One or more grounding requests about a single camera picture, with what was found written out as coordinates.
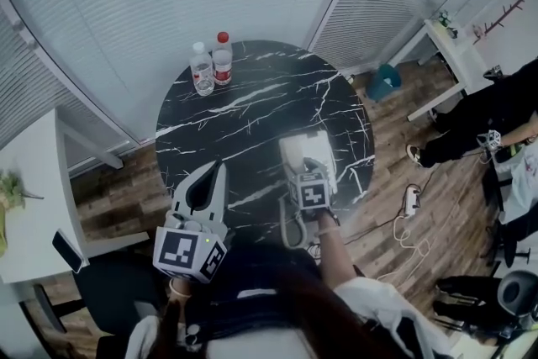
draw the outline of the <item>floor plank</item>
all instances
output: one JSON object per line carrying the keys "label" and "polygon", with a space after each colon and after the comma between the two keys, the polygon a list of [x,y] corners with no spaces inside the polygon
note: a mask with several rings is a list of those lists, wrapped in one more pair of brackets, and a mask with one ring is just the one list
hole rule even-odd
{"label": "floor plank", "polygon": [[[421,243],[417,251],[404,249],[387,224],[347,247],[353,261],[368,277],[392,275],[391,282],[419,310],[431,317],[433,289],[440,277],[458,274],[485,275],[490,269],[479,259],[488,247],[486,226],[495,210],[483,200],[481,177],[485,166],[476,156],[451,161],[432,170],[414,165],[405,155],[407,142],[422,144],[435,136],[427,119],[410,123],[407,115],[453,85],[441,63],[424,67],[399,67],[401,89],[380,103],[366,98],[367,77],[354,83],[370,116],[376,146],[376,164],[370,187],[358,214],[346,221],[347,241],[392,219],[402,204],[409,183],[423,187],[433,176],[421,197],[421,208],[412,219],[398,220],[396,235],[409,231],[406,246]],[[127,235],[144,230],[153,235],[164,222],[171,200],[161,180],[155,148],[144,149],[124,159],[125,167],[115,171],[100,167],[74,179],[71,184],[84,233],[89,240]],[[143,252],[151,253],[147,246]],[[41,281],[53,304],[79,298],[69,274]],[[63,356],[94,357],[98,338],[103,335],[86,309],[62,319],[68,333],[61,335],[50,327],[35,301],[28,301],[44,337]]]}

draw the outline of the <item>smartphone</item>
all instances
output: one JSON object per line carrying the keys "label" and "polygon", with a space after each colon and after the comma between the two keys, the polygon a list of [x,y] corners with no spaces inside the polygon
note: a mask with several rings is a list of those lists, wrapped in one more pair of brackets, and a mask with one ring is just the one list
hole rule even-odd
{"label": "smartphone", "polygon": [[56,251],[60,253],[67,265],[71,267],[74,273],[79,273],[84,263],[84,260],[78,255],[76,250],[67,241],[66,237],[60,230],[56,231],[52,240],[52,245],[56,248]]}

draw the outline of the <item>round table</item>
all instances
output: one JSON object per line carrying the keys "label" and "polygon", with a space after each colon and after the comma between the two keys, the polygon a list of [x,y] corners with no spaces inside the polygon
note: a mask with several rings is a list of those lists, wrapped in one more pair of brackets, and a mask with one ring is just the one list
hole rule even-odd
{"label": "round table", "polygon": [[156,130],[166,187],[173,193],[197,167],[221,159],[229,171],[224,222],[242,240],[279,241],[278,199],[287,185],[278,140],[326,129],[337,169],[333,210],[340,219],[352,216],[375,158],[355,90],[329,63],[294,45],[249,40],[233,50],[230,84],[202,98],[187,68],[166,95]]}

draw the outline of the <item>blue trash bin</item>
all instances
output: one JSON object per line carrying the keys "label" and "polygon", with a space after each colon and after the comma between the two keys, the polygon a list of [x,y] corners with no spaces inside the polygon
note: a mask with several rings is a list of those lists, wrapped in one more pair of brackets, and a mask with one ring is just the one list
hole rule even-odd
{"label": "blue trash bin", "polygon": [[401,86],[402,78],[398,71],[390,65],[381,65],[367,85],[367,96],[379,102]]}

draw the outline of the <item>water bottle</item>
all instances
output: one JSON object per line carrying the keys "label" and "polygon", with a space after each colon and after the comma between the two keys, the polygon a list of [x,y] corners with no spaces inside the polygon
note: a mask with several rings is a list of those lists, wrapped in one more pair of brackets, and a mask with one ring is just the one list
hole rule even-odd
{"label": "water bottle", "polygon": [[203,42],[193,44],[194,57],[191,58],[191,72],[194,87],[200,96],[208,96],[215,87],[213,78],[213,62],[205,50]]}
{"label": "water bottle", "polygon": [[226,32],[217,35],[217,46],[213,50],[215,65],[215,82],[220,86],[228,84],[232,79],[232,44]]}

